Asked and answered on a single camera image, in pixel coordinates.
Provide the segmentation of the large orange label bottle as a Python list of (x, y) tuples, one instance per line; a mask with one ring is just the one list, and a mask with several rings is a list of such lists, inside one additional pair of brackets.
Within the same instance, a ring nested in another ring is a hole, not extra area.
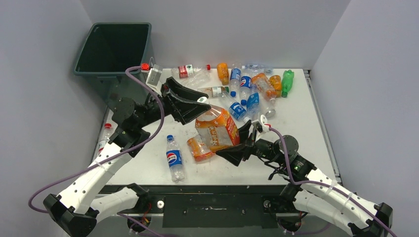
[(212, 105), (210, 110), (198, 116), (195, 129), (212, 152), (240, 143), (239, 131), (233, 118), (227, 110), (219, 106)]

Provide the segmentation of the light blue label bottle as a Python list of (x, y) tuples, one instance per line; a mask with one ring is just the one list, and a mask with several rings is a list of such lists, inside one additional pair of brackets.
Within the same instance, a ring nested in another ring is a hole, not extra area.
[(247, 100), (247, 112), (249, 115), (255, 115), (260, 111), (260, 99), (259, 93), (254, 92), (252, 93)]

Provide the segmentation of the crushed orange label bottle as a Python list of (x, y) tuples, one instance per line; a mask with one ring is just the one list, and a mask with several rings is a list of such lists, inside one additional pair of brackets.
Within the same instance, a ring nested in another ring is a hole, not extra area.
[(215, 156), (215, 153), (205, 145), (200, 135), (188, 139), (187, 145), (195, 162), (203, 162)]

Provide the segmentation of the clear bottle silver cap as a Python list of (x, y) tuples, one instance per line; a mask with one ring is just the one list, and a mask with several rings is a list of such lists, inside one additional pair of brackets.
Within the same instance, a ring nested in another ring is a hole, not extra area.
[(260, 101), (261, 112), (269, 119), (276, 115), (275, 100), (262, 98)]

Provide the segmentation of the small Pepsi bottle blue cap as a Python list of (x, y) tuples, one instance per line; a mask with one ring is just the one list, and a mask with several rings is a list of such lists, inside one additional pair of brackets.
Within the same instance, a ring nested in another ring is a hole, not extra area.
[(175, 183), (183, 181), (185, 179), (185, 171), (182, 154), (180, 145), (174, 139), (173, 135), (167, 136), (166, 157), (172, 181)]

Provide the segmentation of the red cap clear bottle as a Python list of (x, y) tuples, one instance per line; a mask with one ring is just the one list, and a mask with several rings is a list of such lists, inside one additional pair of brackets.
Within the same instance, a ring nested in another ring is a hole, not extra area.
[(104, 128), (102, 129), (98, 143), (97, 143), (97, 149), (96, 149), (96, 156), (98, 156), (101, 151), (103, 150), (104, 146), (108, 143), (110, 140), (111, 135), (113, 134), (113, 126), (111, 123), (105, 123)]

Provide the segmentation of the blue label bottle white cap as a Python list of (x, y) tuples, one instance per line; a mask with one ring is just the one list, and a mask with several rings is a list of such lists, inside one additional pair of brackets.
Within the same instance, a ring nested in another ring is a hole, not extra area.
[(220, 95), (220, 101), (231, 117), (236, 121), (246, 123), (250, 120), (244, 106), (237, 102), (229, 93), (223, 91)]

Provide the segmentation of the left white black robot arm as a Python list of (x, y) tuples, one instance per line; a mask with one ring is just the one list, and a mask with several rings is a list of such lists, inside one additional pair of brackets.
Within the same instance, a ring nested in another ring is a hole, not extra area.
[(123, 210), (139, 213), (146, 209), (145, 191), (137, 184), (129, 184), (104, 197), (97, 197), (107, 182), (131, 161), (154, 135), (144, 127), (166, 116), (188, 124), (210, 109), (204, 102), (207, 95), (182, 86), (168, 78), (157, 93), (149, 89), (144, 104), (129, 97), (120, 98), (113, 108), (117, 124), (108, 143), (87, 170), (57, 195), (48, 195), (43, 204), (53, 219), (69, 236), (88, 236), (97, 223)]

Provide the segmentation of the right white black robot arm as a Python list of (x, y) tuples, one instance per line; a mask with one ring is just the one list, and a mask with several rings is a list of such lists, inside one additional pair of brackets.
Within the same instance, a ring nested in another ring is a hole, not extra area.
[(361, 198), (328, 177), (298, 153), (299, 144), (294, 137), (283, 136), (261, 120), (247, 121), (239, 132), (238, 145), (216, 154), (234, 166), (255, 156), (272, 168), (269, 180), (279, 175), (288, 182), (280, 193), (279, 208), (315, 215), (351, 237), (396, 235), (391, 229), (392, 207)]

